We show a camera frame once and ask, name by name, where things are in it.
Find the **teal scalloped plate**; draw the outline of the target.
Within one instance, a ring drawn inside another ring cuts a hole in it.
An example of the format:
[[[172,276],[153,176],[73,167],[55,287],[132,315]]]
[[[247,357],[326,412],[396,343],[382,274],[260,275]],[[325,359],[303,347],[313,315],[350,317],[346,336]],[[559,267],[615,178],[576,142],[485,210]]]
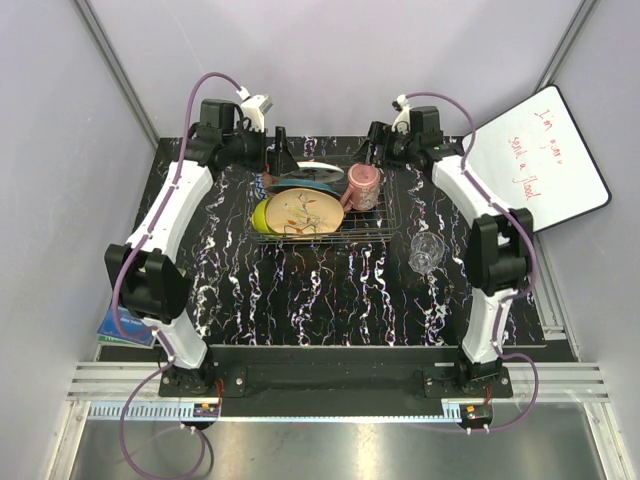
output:
[[[278,194],[294,188],[310,189],[331,195],[334,198],[339,197],[339,194],[333,188],[327,186],[326,184],[304,179],[281,179],[268,186],[266,188],[266,191],[270,194]]]

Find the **pink mug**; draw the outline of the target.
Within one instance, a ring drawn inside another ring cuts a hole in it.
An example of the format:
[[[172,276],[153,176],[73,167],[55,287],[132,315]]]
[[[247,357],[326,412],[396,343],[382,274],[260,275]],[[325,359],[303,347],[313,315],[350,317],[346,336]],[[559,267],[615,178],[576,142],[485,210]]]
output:
[[[382,174],[372,165],[356,163],[347,174],[348,186],[340,203],[345,212],[369,211],[378,203]]]

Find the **white watermelon plate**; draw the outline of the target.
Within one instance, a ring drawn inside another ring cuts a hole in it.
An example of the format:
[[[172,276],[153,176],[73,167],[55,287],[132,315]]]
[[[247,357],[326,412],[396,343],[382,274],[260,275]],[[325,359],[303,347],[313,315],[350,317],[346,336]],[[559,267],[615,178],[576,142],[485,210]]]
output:
[[[282,179],[309,180],[329,184],[341,180],[345,172],[337,165],[317,161],[298,161],[298,169],[281,175]]]

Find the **red patterned bowl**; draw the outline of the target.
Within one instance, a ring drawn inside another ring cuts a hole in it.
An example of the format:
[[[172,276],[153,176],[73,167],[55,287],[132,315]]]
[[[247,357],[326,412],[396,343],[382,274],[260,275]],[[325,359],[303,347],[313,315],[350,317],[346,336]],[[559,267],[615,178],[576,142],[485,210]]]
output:
[[[256,174],[254,178],[254,193],[260,200],[269,197],[268,187],[272,184],[272,177],[264,172]]]

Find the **peach bird plate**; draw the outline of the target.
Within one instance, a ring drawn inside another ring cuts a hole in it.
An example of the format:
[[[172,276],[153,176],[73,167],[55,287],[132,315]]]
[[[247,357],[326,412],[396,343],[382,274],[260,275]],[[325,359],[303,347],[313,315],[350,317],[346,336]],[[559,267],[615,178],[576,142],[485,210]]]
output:
[[[268,227],[285,238],[318,238],[336,232],[344,210],[333,196],[312,189],[292,188],[275,195],[266,207]]]

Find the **yellow-green bowl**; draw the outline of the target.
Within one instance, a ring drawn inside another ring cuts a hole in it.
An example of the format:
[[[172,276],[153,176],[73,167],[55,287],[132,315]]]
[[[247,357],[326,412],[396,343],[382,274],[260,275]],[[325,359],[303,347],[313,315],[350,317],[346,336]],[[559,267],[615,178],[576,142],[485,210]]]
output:
[[[267,198],[260,201],[255,207],[251,216],[251,223],[253,228],[263,234],[274,234],[275,231],[268,225],[266,220],[266,210],[271,199]]]

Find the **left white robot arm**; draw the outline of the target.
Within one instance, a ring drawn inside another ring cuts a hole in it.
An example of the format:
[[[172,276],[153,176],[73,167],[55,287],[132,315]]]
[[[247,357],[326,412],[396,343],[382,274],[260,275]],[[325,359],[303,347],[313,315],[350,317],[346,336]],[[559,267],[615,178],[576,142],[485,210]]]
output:
[[[267,147],[267,95],[245,94],[240,103],[206,99],[197,122],[187,122],[177,160],[141,224],[122,245],[104,255],[112,285],[112,313],[120,309],[139,318],[167,354],[168,381],[178,381],[196,396],[215,386],[213,357],[196,333],[186,305],[192,281],[176,258],[196,208],[217,174],[231,165],[255,173],[280,174],[297,168],[276,130],[276,147]]]

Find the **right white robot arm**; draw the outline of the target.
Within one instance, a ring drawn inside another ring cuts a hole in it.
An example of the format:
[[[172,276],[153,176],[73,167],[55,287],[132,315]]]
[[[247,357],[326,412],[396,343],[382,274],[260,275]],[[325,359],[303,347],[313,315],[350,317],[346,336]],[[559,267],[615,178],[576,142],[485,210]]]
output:
[[[469,225],[464,268],[472,306],[453,382],[463,395],[476,396],[499,379],[510,307],[533,283],[533,216],[502,205],[468,163],[470,147],[445,140],[437,108],[413,107],[405,97],[393,107],[394,122],[372,122],[355,156],[383,169],[420,170]]]

